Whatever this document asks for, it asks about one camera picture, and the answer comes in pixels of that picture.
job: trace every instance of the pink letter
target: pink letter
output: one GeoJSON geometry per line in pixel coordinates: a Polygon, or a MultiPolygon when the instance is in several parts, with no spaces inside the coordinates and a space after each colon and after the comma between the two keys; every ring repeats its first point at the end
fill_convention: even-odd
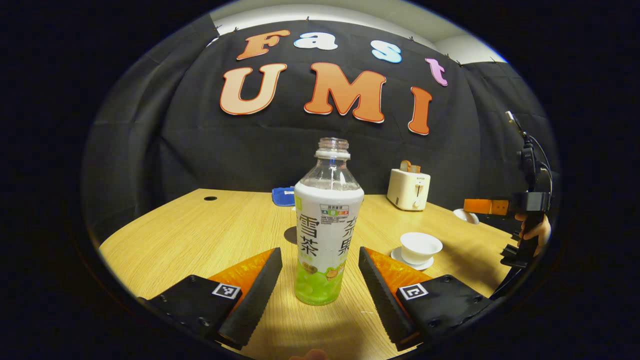
{"type": "Polygon", "coordinates": [[[431,67],[431,74],[436,79],[436,81],[442,85],[447,86],[447,80],[442,77],[442,73],[444,72],[444,68],[438,64],[438,60],[436,59],[425,59],[429,63],[429,67],[431,67]]]}

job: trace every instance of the wire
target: wire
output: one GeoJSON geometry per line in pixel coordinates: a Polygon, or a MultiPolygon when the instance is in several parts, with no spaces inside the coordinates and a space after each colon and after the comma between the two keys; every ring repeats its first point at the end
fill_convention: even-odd
{"type": "Polygon", "coordinates": [[[544,157],[545,157],[545,161],[546,161],[547,163],[545,164],[545,163],[542,163],[542,162],[541,162],[541,164],[542,164],[542,165],[544,165],[545,169],[547,170],[547,174],[549,175],[549,182],[551,183],[551,189],[550,189],[550,191],[549,191],[549,194],[551,194],[551,195],[552,195],[552,194],[553,194],[553,192],[554,192],[554,177],[553,177],[553,175],[551,174],[551,165],[549,165],[549,159],[547,159],[547,155],[545,154],[544,149],[542,149],[542,146],[540,146],[540,143],[536,140],[536,138],[535,138],[535,137],[533,137],[533,136],[531,136],[531,135],[529,135],[529,138],[531,138],[531,140],[533,140],[533,141],[535,141],[535,142],[536,142],[536,145],[538,146],[538,148],[539,148],[539,149],[540,149],[540,151],[542,152],[542,156],[544,156],[544,157]]]}
{"type": "Polygon", "coordinates": [[[547,162],[547,170],[549,170],[549,172],[551,172],[551,165],[549,165],[549,159],[547,159],[547,155],[545,154],[545,151],[542,149],[542,146],[540,146],[540,143],[536,140],[535,137],[529,135],[529,138],[531,138],[531,140],[536,142],[536,145],[538,146],[538,148],[542,152],[542,156],[545,157],[545,161],[547,162]]]}
{"type": "Polygon", "coordinates": [[[550,189],[549,189],[549,195],[553,195],[554,194],[554,176],[551,175],[551,170],[549,170],[549,166],[545,163],[540,163],[546,170],[547,170],[547,174],[549,175],[549,183],[550,183],[550,189]]]}

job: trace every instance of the blue towel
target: blue towel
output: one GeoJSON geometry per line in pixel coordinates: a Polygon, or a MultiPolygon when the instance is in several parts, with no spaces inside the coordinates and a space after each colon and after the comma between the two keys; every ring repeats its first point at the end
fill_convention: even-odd
{"type": "Polygon", "coordinates": [[[296,204],[293,197],[293,186],[273,189],[271,191],[271,198],[277,206],[294,206],[296,204]]]}

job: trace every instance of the white cup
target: white cup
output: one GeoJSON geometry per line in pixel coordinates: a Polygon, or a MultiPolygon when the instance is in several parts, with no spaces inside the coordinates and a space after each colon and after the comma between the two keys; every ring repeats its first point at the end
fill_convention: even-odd
{"type": "Polygon", "coordinates": [[[429,261],[442,250],[442,242],[424,233],[406,233],[400,236],[402,258],[409,264],[419,265],[429,261]]]}

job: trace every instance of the black fabric curtain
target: black fabric curtain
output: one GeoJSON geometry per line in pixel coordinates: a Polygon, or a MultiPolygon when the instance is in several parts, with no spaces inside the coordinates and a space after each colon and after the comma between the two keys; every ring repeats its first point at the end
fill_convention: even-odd
{"type": "MultiPolygon", "coordinates": [[[[349,140],[352,171],[365,193],[387,192],[389,172],[401,160],[431,175],[428,201],[461,208],[469,197],[524,191],[516,151],[522,140],[507,122],[511,110],[543,146],[552,169],[559,169],[548,119],[524,80],[506,63],[462,67],[428,47],[377,29],[329,21],[278,22],[219,36],[206,15],[164,39],[118,80],[92,127],[83,164],[83,200],[92,236],[104,241],[135,218],[197,188],[270,192],[292,186],[313,166],[320,137],[349,140]],[[288,29],[267,54],[238,61],[245,39],[288,29]],[[331,51],[300,49],[302,33],[336,37],[331,51]],[[371,54],[372,40],[395,44],[400,63],[371,54]],[[425,58],[445,68],[446,87],[431,75],[425,58]],[[349,82],[365,71],[386,77],[381,124],[334,111],[304,111],[314,91],[315,62],[340,66],[349,82]],[[220,108],[223,74],[239,67],[253,72],[241,97],[253,99],[258,68],[285,63],[271,104],[251,115],[233,116],[220,108]],[[412,86],[428,91],[427,136],[411,133],[412,86]]],[[[559,172],[554,185],[559,189],[559,172]]],[[[483,217],[511,232],[519,222],[483,217]]]]}

